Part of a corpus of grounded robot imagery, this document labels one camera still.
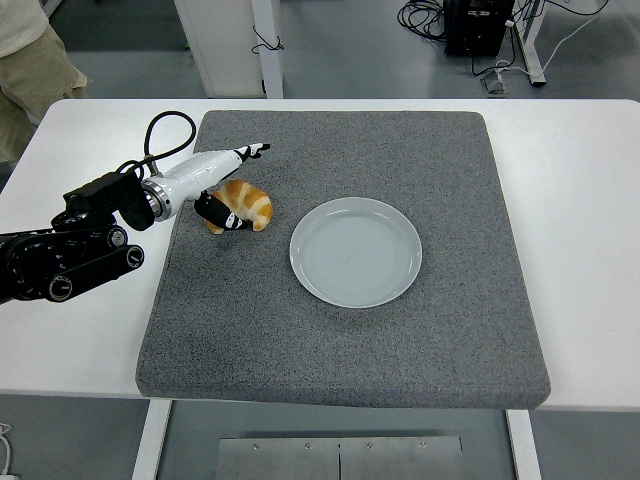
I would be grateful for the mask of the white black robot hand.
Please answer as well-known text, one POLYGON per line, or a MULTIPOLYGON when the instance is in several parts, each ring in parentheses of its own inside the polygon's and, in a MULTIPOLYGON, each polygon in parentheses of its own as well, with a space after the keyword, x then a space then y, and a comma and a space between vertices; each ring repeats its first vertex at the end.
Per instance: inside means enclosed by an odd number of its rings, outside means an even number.
POLYGON ((234 150, 199 153, 162 176, 144 181, 156 221, 174 216, 187 200, 214 234, 225 231, 265 229, 273 216, 273 205, 263 190, 245 180, 231 180, 244 161, 261 156, 270 148, 256 143, 234 150))

